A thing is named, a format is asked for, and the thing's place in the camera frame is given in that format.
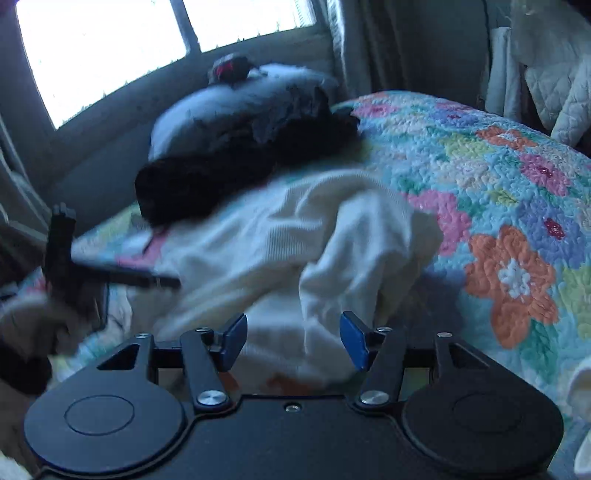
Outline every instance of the orange flower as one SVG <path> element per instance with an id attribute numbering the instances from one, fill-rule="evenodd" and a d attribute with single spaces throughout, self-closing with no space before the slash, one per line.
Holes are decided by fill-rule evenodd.
<path id="1" fill-rule="evenodd" d="M 481 139 L 499 147 L 509 147 L 513 150 L 523 152 L 524 147 L 537 147 L 538 144 L 523 136 L 519 130 L 503 130 L 501 127 L 491 127 L 476 132 Z"/>
<path id="2" fill-rule="evenodd" d="M 504 225 L 496 239 L 474 235 L 469 245 L 476 261 L 465 267 L 466 291 L 494 301 L 492 329 L 504 348 L 527 338 L 532 317 L 545 325 L 558 321 L 547 293 L 556 279 L 554 267 L 530 249 L 518 228 Z"/>

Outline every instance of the pillow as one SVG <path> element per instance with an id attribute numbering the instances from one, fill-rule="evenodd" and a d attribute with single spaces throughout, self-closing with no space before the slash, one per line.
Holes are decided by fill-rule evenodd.
<path id="1" fill-rule="evenodd" d="M 213 85 L 177 102 L 154 125 L 149 161 L 159 158 L 206 153 L 225 132 L 244 118 L 269 110 L 287 88 L 322 88 L 329 97 L 338 82 L 329 75 L 304 67 L 269 64 L 253 70 L 234 87 Z"/>

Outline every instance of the floral quilt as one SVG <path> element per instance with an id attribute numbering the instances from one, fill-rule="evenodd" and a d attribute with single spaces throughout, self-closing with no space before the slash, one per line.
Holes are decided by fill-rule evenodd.
<path id="1" fill-rule="evenodd" d="M 552 398 L 568 426 L 563 391 L 591 354 L 591 160 L 523 125 L 427 95 L 383 92 L 347 104 L 362 119 L 362 142 L 313 170 L 357 162 L 436 213 L 444 234 L 400 315 L 460 333 Z M 121 261 L 138 217 L 130 207 L 76 249 Z M 123 289 L 113 292 L 111 316 L 129 323 Z M 58 379 L 120 340 L 111 327 L 90 338 L 76 357 L 56 360 Z"/>

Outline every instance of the window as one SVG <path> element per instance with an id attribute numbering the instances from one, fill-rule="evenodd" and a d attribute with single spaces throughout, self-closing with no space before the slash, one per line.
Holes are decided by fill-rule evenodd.
<path id="1" fill-rule="evenodd" d="M 187 54 L 183 0 L 21 0 L 37 89 L 56 128 L 129 82 Z M 201 51 L 315 23 L 310 0 L 184 0 Z"/>

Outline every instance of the metal bolt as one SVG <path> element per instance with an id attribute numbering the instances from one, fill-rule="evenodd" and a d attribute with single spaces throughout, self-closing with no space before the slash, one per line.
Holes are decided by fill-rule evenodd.
<path id="1" fill-rule="evenodd" d="M 221 405 L 228 399 L 228 396 L 219 390 L 206 390 L 201 392 L 197 397 L 197 401 L 201 405 L 207 405 L 208 407 L 214 407 Z"/>
<path id="2" fill-rule="evenodd" d="M 294 413 L 296 411 L 300 411 L 301 407 L 297 403 L 290 403 L 289 405 L 285 406 L 285 411 L 287 413 Z"/>
<path id="3" fill-rule="evenodd" d="M 368 390 L 367 392 L 362 393 L 359 399 L 361 400 L 361 403 L 375 406 L 388 403 L 390 396 L 381 390 Z"/>

